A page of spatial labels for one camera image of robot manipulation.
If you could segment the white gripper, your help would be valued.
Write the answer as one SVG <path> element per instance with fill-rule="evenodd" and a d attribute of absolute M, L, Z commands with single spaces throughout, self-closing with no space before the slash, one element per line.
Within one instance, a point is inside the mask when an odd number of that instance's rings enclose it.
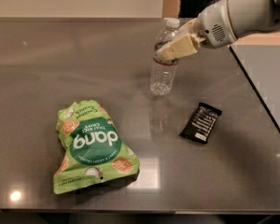
<path fill-rule="evenodd" d="M 205 8 L 197 19 L 180 26 L 176 34 L 177 37 L 156 51 L 159 59 L 171 61 L 193 55 L 199 51 L 202 42 L 212 49 L 234 43 L 237 36 L 231 24 L 229 0 L 220 0 Z"/>

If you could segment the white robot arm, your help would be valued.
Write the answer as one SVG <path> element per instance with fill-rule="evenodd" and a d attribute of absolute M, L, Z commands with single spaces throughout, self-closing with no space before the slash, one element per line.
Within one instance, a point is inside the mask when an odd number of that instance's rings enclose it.
<path fill-rule="evenodd" d="M 170 61 L 195 54 L 200 47 L 217 49 L 250 34 L 279 29 L 280 0 L 220 0 L 182 25 L 156 56 Z"/>

